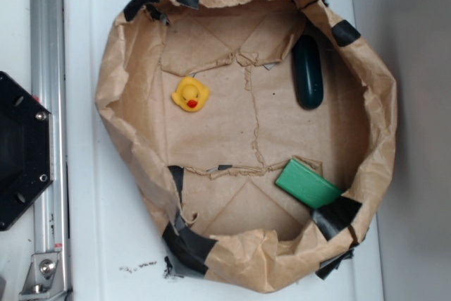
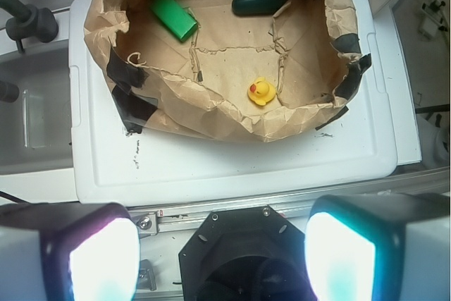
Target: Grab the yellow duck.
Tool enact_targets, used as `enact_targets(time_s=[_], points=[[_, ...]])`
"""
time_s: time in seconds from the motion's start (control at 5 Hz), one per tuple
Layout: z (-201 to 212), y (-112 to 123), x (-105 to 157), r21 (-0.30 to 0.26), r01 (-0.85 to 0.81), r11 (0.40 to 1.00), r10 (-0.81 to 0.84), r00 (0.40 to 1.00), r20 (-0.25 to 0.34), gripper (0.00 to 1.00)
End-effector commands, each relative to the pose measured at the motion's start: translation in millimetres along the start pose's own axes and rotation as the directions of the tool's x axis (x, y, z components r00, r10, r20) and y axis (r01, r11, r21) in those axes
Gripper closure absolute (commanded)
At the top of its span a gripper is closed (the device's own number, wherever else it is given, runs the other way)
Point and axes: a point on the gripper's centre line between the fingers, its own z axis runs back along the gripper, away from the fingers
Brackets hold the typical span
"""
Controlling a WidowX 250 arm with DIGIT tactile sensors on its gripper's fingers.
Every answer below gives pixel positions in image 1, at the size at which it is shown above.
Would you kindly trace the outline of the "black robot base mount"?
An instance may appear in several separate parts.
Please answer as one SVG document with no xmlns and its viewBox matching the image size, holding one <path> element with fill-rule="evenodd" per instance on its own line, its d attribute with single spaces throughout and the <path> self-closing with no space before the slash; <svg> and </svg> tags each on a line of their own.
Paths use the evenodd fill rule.
<svg viewBox="0 0 451 301">
<path fill-rule="evenodd" d="M 52 183 L 51 113 L 1 72 L 1 230 Z"/>
</svg>

